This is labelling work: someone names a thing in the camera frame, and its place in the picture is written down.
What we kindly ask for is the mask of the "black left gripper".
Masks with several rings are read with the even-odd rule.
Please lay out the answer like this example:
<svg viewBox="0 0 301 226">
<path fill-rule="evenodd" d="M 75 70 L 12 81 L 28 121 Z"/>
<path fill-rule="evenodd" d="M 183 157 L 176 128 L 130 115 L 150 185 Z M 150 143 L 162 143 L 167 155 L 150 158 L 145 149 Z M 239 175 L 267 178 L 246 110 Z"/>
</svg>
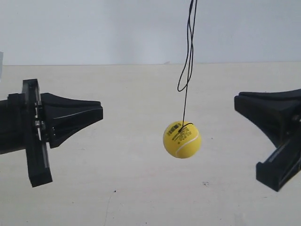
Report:
<svg viewBox="0 0 301 226">
<path fill-rule="evenodd" d="M 51 183 L 45 123 L 49 127 L 50 148 L 60 146 L 80 130 L 103 119 L 99 101 L 75 100 L 50 93 L 40 96 L 37 79 L 23 81 L 22 92 L 0 101 L 0 153 L 25 150 L 32 187 Z"/>
</svg>

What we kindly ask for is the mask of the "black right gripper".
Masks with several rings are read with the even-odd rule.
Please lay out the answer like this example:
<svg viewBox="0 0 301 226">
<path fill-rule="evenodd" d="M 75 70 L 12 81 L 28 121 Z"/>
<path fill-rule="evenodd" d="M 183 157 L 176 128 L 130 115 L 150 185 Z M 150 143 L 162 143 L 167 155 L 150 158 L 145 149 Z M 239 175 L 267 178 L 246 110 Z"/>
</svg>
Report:
<svg viewBox="0 0 301 226">
<path fill-rule="evenodd" d="M 237 95 L 234 108 L 278 147 L 256 164 L 256 180 L 278 192 L 301 170 L 301 97 Z"/>
</svg>

